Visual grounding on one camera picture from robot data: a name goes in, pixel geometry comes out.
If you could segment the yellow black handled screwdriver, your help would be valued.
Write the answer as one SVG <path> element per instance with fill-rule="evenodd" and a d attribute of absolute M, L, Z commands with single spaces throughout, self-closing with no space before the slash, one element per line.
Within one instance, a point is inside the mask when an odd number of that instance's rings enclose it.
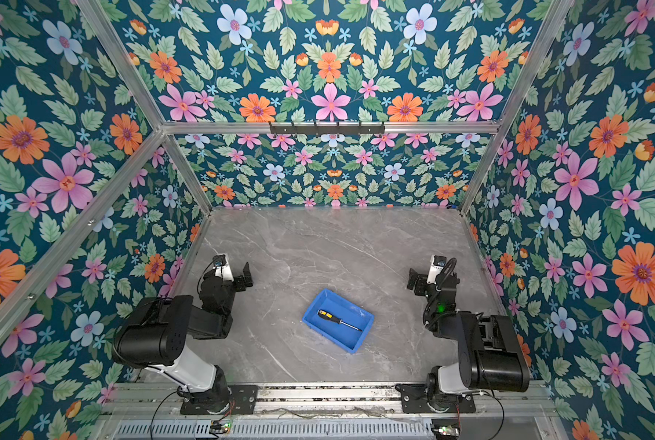
<path fill-rule="evenodd" d="M 329 322 L 333 322 L 333 323 L 338 324 L 338 325 L 340 325 L 340 326 L 347 326 L 348 328 L 350 328 L 350 329 L 352 329 L 352 330 L 355 330 L 355 331 L 361 332 L 361 329 L 360 329 L 360 328 L 358 328 L 358 327 L 356 327 L 356 326 L 353 326 L 352 324 L 349 324 L 349 323 L 345 322 L 345 321 L 342 320 L 341 318 L 337 317 L 336 315 L 333 315 L 332 313 L 329 313 L 329 312 L 326 311 L 326 310 L 320 309 L 320 310 L 317 312 L 317 314 L 318 314 L 318 316 L 319 316 L 321 319 L 323 319 L 323 320 L 326 320 L 326 321 L 329 321 Z"/>

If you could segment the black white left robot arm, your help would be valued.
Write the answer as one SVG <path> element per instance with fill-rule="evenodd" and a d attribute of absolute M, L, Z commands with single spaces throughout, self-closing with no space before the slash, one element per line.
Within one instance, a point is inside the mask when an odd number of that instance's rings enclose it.
<path fill-rule="evenodd" d="M 197 285 L 202 305 L 195 306 L 191 295 L 141 301 L 114 337 L 113 361 L 175 382 L 186 411 L 229 412 L 237 399 L 224 370 L 201 359 L 187 339 L 227 338 L 233 326 L 236 295 L 252 286 L 250 264 L 235 275 L 226 255 L 214 256 Z"/>

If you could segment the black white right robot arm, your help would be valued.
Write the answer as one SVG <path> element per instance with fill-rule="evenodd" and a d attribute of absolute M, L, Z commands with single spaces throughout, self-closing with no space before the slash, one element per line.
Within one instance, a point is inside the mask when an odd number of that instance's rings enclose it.
<path fill-rule="evenodd" d="M 406 288 L 426 299 L 422 324 L 436 338 L 456 343 L 457 359 L 435 366 L 419 396 L 441 413 L 461 408 L 474 392 L 526 392 L 530 371 L 511 319 L 459 309 L 459 278 L 453 269 L 428 274 L 410 269 Z"/>

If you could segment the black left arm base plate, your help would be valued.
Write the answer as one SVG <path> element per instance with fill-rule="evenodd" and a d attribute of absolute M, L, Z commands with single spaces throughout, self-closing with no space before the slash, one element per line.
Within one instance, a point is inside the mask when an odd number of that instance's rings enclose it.
<path fill-rule="evenodd" d="M 221 386 L 206 392 L 179 392 L 182 415 L 249 415 L 258 402 L 256 385 Z"/>

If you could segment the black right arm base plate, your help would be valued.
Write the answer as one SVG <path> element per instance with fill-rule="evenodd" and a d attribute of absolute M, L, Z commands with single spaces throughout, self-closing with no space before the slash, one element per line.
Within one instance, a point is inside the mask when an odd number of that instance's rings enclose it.
<path fill-rule="evenodd" d="M 476 406 L 472 396 L 445 394 L 424 383 L 398 383 L 405 414 L 474 414 Z"/>

